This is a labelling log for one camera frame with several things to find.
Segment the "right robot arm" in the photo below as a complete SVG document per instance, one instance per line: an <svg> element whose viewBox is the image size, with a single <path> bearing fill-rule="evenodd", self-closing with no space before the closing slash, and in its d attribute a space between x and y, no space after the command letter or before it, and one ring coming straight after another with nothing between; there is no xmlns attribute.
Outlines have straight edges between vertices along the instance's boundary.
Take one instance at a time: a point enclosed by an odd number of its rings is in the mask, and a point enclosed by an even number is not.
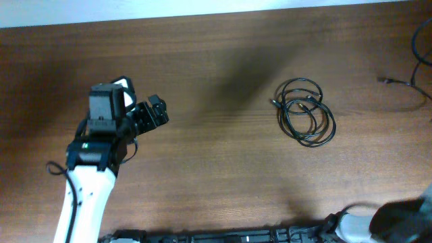
<svg viewBox="0 0 432 243"><path fill-rule="evenodd" d="M430 242L431 187L410 200L348 205L329 223L323 231L336 242Z"/></svg>

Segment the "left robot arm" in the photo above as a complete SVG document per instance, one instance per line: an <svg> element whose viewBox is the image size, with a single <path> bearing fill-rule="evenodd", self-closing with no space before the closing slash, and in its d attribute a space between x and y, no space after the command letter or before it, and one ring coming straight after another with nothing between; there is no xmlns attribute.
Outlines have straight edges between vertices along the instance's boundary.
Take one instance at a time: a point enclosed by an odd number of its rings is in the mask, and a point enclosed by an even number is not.
<svg viewBox="0 0 432 243"><path fill-rule="evenodd" d="M89 110L67 146L65 166L54 175L66 179L65 198L55 242L96 242L105 206L119 167L129 161L128 145L169 121L167 105L154 94L138 103L130 86L97 84L89 92Z"/></svg>

